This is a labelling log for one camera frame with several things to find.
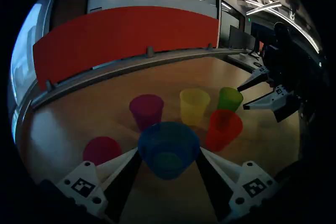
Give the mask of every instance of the orange plastic cup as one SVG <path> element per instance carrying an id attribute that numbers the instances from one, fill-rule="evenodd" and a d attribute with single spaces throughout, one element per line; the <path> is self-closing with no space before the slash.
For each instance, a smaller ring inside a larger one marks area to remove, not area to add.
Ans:
<path id="1" fill-rule="evenodd" d="M 221 151 L 243 130 L 240 117 L 227 109 L 219 109 L 210 117 L 209 130 L 205 144 L 210 151 Z"/>

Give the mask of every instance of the desk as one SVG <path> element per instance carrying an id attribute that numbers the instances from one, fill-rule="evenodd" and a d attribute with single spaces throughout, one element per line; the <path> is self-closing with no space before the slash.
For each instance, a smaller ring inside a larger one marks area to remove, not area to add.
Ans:
<path id="1" fill-rule="evenodd" d="M 248 53 L 240 53 L 235 55 L 227 55 L 226 59 L 228 62 L 235 62 L 240 65 L 243 69 L 246 69 L 249 72 L 259 68 L 256 66 L 255 63 L 260 64 L 261 66 L 264 65 L 263 59 L 259 57 L 258 54 L 254 53 L 258 57 L 259 60 L 256 60 L 254 57 L 248 55 Z"/>
<path id="2" fill-rule="evenodd" d="M 193 127 L 204 146 L 211 113 L 216 109 L 219 90 L 237 87 L 249 73 L 216 58 L 198 58 L 156 66 L 88 86 L 36 111 L 32 117 L 26 168 L 36 182 L 47 178 L 58 182 L 82 162 L 85 145 L 96 136 L 119 142 L 123 152 L 137 146 L 139 130 L 129 102 L 140 94 L 160 96 L 165 106 L 163 121 L 180 121 L 179 93 L 199 87 L 211 102 L 199 127 Z M 243 102 L 271 91 L 260 83 L 242 92 Z M 244 129 L 240 136 L 217 154 L 237 164 L 255 161 L 271 175 L 297 160 L 299 120 L 297 113 L 276 123 L 268 110 L 243 110 Z M 135 179 L 121 223 L 215 222 L 215 215 L 195 162 L 176 180 L 163 181 L 143 162 Z"/>

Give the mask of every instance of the blue plastic cup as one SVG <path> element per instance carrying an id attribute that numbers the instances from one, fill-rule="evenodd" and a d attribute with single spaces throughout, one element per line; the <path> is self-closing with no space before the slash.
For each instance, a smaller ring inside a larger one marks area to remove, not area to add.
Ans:
<path id="1" fill-rule="evenodd" d="M 164 180 L 175 179 L 197 158 L 200 140 L 187 125 L 161 122 L 148 127 L 138 150 L 148 167 Z"/>

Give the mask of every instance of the purple plastic cup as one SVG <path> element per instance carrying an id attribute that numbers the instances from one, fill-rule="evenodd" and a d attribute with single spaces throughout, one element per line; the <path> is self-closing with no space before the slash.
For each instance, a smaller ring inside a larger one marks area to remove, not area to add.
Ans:
<path id="1" fill-rule="evenodd" d="M 129 110 L 141 132 L 161 122 L 163 105 L 163 100 L 156 95 L 140 95 L 130 102 Z"/>

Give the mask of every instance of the red wall panel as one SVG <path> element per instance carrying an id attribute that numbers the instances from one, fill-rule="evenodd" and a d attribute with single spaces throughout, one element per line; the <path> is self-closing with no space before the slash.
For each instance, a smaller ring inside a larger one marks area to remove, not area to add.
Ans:
<path id="1" fill-rule="evenodd" d="M 122 7 L 80 16 L 33 47 L 39 87 L 100 64 L 154 51 L 217 45 L 218 20 L 164 7 Z"/>

